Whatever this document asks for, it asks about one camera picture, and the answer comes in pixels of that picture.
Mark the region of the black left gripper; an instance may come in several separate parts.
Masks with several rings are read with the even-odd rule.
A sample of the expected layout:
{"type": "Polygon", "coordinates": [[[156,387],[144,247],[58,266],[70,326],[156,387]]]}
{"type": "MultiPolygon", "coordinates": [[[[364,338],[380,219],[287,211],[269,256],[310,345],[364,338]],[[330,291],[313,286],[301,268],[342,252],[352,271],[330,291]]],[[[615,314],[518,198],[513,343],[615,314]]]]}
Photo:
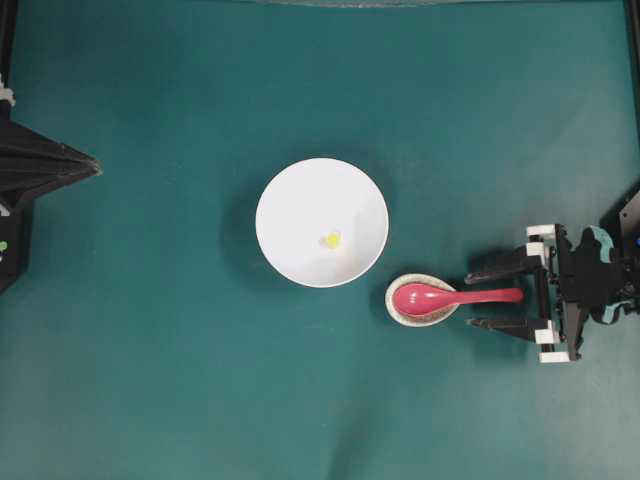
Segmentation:
{"type": "Polygon", "coordinates": [[[10,121],[15,105],[1,88],[1,292],[27,270],[33,200],[100,174],[99,162],[74,148],[10,121]]]}

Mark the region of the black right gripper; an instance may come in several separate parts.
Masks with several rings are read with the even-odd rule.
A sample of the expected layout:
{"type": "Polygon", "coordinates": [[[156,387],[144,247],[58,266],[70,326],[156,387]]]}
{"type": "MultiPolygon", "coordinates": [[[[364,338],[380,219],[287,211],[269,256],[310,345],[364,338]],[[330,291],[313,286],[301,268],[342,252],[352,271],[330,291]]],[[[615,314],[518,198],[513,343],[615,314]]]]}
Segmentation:
{"type": "Polygon", "coordinates": [[[541,363],[569,363],[569,353],[557,350],[560,333],[552,317],[550,281],[553,279],[553,256],[556,238],[554,224],[528,226],[527,243],[507,251],[494,249],[469,260],[466,284],[480,284],[495,280],[534,276],[539,319],[524,317],[472,318],[470,326],[503,333],[535,343],[539,347],[541,363]]]}

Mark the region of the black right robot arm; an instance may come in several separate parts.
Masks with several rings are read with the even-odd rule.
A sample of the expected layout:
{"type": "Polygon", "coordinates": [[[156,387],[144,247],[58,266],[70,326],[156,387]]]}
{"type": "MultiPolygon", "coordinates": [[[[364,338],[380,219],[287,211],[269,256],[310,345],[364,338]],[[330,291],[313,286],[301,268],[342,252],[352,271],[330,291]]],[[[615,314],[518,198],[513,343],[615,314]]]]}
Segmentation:
{"type": "Polygon", "coordinates": [[[621,313],[639,311],[639,258],[614,246],[609,233],[586,227],[577,247],[561,224],[529,226],[527,242],[466,275],[467,285],[530,275],[538,316],[534,319],[478,318],[470,324],[532,342],[539,362],[581,359],[588,320],[613,325],[621,313]]]}

